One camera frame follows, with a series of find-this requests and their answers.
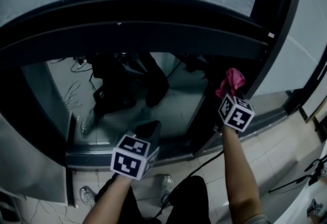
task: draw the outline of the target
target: gray sleeve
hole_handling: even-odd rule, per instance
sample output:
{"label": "gray sleeve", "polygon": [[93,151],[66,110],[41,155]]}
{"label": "gray sleeve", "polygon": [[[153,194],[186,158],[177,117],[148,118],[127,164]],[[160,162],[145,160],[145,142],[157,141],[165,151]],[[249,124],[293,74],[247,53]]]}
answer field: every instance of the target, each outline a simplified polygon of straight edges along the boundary
{"label": "gray sleeve", "polygon": [[257,215],[246,221],[244,224],[270,224],[265,215]]}

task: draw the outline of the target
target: sneaker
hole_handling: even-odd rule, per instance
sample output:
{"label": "sneaker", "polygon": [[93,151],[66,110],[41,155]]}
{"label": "sneaker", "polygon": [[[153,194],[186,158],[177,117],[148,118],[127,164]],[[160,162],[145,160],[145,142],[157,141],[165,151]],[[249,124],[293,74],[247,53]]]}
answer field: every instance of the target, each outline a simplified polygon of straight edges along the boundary
{"label": "sneaker", "polygon": [[161,205],[165,203],[170,193],[175,188],[174,180],[170,175],[165,175],[161,184]]}
{"label": "sneaker", "polygon": [[94,125],[98,121],[100,116],[94,113],[93,109],[90,110],[90,113],[87,117],[82,121],[81,124],[81,133],[83,135],[89,135],[91,130],[93,129]]}
{"label": "sneaker", "polygon": [[94,201],[95,193],[88,186],[80,189],[80,197],[85,205],[91,205],[93,207],[96,204]]}

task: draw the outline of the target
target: person's left arm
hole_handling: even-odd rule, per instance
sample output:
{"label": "person's left arm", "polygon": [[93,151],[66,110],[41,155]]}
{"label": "person's left arm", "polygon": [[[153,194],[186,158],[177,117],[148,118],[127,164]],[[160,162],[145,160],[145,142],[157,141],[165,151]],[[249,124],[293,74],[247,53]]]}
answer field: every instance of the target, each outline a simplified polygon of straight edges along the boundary
{"label": "person's left arm", "polygon": [[83,224],[117,224],[132,181],[127,177],[117,176],[86,216]]}

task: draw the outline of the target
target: red cloth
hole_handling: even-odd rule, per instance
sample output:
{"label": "red cloth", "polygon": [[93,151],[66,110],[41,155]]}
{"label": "red cloth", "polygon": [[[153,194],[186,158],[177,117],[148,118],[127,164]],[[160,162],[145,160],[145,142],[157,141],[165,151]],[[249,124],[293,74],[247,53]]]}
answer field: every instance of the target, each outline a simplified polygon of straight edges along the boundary
{"label": "red cloth", "polygon": [[235,68],[226,71],[226,77],[220,84],[220,88],[216,90],[216,95],[223,98],[227,93],[235,96],[237,89],[245,84],[245,78],[241,72]]}

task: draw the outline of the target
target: forearm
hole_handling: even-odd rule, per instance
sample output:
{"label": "forearm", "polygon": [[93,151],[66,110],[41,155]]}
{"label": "forearm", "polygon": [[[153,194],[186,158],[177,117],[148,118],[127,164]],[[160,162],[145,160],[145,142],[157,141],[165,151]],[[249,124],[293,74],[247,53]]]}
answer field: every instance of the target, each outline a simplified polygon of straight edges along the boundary
{"label": "forearm", "polygon": [[258,186],[235,130],[223,127],[223,144],[231,215],[234,223],[243,223],[262,212]]}
{"label": "forearm", "polygon": [[118,176],[89,212],[83,224],[116,224],[132,180]]}

